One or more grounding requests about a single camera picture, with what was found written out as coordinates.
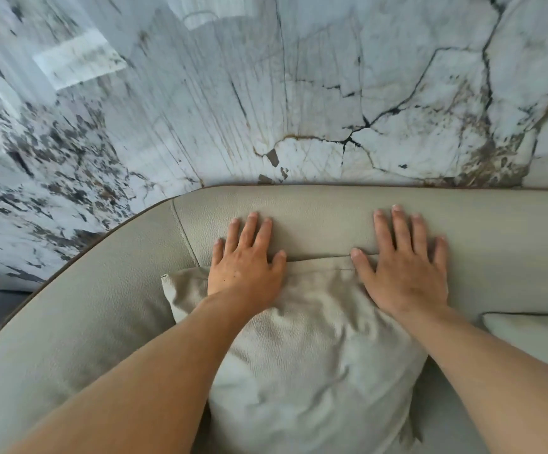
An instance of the person's right arm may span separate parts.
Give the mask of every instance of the person's right arm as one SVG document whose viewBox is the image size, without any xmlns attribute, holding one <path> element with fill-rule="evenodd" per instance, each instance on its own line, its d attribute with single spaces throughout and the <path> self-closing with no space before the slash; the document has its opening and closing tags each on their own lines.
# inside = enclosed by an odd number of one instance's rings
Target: person's right arm
<svg viewBox="0 0 548 454">
<path fill-rule="evenodd" d="M 375 213 L 380 249 L 376 272 L 352 251 L 369 295 L 438 363 L 493 454 L 548 453 L 548 365 L 475 328 L 447 304 L 445 239 L 430 262 L 420 215 L 394 206 L 397 248 L 384 214 Z"/>
</svg>

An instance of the wall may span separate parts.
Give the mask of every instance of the wall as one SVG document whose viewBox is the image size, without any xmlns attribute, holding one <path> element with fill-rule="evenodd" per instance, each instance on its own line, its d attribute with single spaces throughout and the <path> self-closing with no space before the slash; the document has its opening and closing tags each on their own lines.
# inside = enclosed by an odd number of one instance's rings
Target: wall
<svg viewBox="0 0 548 454">
<path fill-rule="evenodd" d="M 548 0 L 0 0 L 0 288 L 313 182 L 548 188 Z"/>
</svg>

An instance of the pillow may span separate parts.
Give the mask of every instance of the pillow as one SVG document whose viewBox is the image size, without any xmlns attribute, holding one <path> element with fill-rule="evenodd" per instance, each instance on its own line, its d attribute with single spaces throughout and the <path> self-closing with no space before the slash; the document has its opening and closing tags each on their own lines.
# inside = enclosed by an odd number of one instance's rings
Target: pillow
<svg viewBox="0 0 548 454">
<path fill-rule="evenodd" d="M 548 315 L 485 313 L 488 331 L 548 364 Z"/>
<path fill-rule="evenodd" d="M 209 269 L 162 278 L 175 320 L 207 295 Z M 240 332 L 209 394 L 210 445 L 243 454 L 408 450 L 426 352 L 377 309 L 349 257 L 289 263 L 274 307 Z"/>
</svg>

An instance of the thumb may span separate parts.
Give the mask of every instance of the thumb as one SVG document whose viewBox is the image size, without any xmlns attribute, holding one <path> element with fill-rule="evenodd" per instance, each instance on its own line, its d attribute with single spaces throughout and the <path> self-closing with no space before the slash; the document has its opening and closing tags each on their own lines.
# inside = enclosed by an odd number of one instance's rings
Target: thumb
<svg viewBox="0 0 548 454">
<path fill-rule="evenodd" d="M 272 259 L 272 271 L 284 275 L 286 272 L 286 252 L 280 250 Z"/>
<path fill-rule="evenodd" d="M 351 251 L 351 260 L 354 264 L 356 272 L 361 282 L 366 286 L 366 289 L 372 286 L 375 283 L 375 271 L 372 269 L 368 258 L 364 252 L 360 249 L 354 248 Z"/>
</svg>

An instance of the pinky finger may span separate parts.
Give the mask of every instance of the pinky finger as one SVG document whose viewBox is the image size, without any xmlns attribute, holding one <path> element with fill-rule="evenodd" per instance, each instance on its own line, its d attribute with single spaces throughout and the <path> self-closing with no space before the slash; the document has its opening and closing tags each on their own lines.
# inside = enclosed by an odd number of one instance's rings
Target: pinky finger
<svg viewBox="0 0 548 454">
<path fill-rule="evenodd" d="M 211 266 L 218 265 L 224 257 L 224 242 L 217 239 L 213 244 L 213 257 L 211 258 Z"/>
<path fill-rule="evenodd" d="M 446 237 L 436 237 L 436 250 L 434 251 L 434 266 L 446 276 L 448 265 L 448 241 Z"/>
</svg>

